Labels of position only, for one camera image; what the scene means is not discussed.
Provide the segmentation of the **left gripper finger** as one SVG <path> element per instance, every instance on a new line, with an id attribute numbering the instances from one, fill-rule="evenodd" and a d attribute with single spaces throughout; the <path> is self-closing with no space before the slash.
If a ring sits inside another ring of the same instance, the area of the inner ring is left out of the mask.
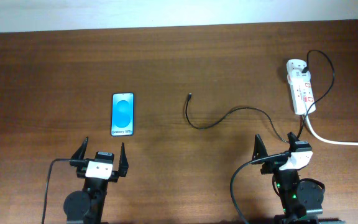
<path id="1" fill-rule="evenodd" d="M 119 177 L 125 177 L 127 175 L 128 169 L 129 169 L 129 163 L 126 156 L 125 144 L 122 143 L 121 153 L 119 158 L 119 168 L 118 168 Z"/>
<path id="2" fill-rule="evenodd" d="M 81 146 L 74 152 L 70 158 L 70 165 L 73 167 L 83 166 L 85 164 L 84 156 L 88 145 L 89 137 L 85 137 Z"/>

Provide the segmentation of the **blue Galaxy smartphone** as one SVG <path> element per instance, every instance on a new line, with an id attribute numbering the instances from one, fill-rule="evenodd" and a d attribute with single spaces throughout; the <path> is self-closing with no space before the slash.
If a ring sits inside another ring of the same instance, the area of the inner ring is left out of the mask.
<path id="1" fill-rule="evenodd" d="M 112 96 L 111 135 L 131 136 L 134 133 L 134 94 L 115 93 Z"/>

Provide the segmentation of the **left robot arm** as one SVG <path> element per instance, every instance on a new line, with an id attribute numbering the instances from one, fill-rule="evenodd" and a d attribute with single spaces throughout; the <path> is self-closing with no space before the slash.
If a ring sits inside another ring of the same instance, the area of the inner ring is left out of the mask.
<path id="1" fill-rule="evenodd" d="M 125 177 L 129 168 L 124 144 L 121 144 L 118 170 L 114 170 L 113 153 L 98 151 L 93 159 L 86 159 L 87 145 L 88 138 L 70 158 L 77 177 L 85 182 L 81 190 L 72 192 L 64 201 L 67 223 L 101 223 L 109 183 Z"/>

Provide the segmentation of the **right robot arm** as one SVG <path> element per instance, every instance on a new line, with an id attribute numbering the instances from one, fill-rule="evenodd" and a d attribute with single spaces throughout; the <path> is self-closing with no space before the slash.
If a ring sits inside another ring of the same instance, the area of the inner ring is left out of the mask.
<path id="1" fill-rule="evenodd" d="M 252 163 L 262 166 L 262 175 L 271 174 L 275 191 L 280 197 L 283 214 L 275 215 L 274 223 L 318 223 L 322 214 L 325 186 L 320 181 L 300 179 L 298 171 L 306 167 L 313 155 L 307 141 L 288 133 L 289 149 L 268 155 L 260 135 L 255 135 Z"/>

